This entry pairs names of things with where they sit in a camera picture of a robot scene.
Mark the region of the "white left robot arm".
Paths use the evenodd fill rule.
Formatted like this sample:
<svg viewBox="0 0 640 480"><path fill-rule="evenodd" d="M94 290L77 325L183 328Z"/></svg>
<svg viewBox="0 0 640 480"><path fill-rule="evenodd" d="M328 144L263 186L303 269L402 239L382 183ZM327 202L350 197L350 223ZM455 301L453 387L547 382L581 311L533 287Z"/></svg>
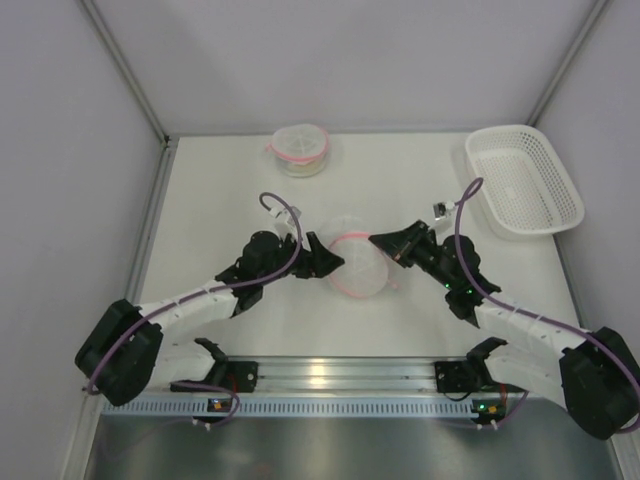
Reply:
<svg viewBox="0 0 640 480"><path fill-rule="evenodd" d="M306 238L304 247L292 234L259 231L231 266L199 288L143 305L113 302L75 357L88 379L87 393L122 406L145 390L241 390L240 374L256 373L256 365L229 361L214 341L197 332L248 311L274 281L322 279L344 265L314 233Z"/></svg>

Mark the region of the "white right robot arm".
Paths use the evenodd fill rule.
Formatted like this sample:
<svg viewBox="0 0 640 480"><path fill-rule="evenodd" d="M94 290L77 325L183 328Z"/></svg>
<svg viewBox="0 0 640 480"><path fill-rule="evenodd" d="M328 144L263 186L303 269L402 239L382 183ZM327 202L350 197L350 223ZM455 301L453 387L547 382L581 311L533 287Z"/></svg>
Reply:
<svg viewBox="0 0 640 480"><path fill-rule="evenodd" d="M616 331L551 325L508 308L500 287L481 274L480 256L466 236L439 241L418 220L369 240L394 263L417 266L440 283L453 315L487 336L463 359L437 362L438 392L513 386L558 405L600 440L639 424L639 365Z"/></svg>

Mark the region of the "white mesh laundry bag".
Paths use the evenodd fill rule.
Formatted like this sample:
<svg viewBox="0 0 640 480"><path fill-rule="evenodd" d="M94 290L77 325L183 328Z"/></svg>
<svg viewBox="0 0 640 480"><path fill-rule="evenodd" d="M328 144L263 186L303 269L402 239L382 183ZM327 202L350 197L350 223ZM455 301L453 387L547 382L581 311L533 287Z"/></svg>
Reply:
<svg viewBox="0 0 640 480"><path fill-rule="evenodd" d="M296 124L278 129L266 146L276 165L288 176L306 178L326 166L330 150L328 132L314 124Z"/></svg>
<svg viewBox="0 0 640 480"><path fill-rule="evenodd" d="M342 215L327 220L318 237L344 264L329 275L329 281L343 294L366 299L385 289L398 288L392 279L390 261L369 240L371 233L359 217Z"/></svg>

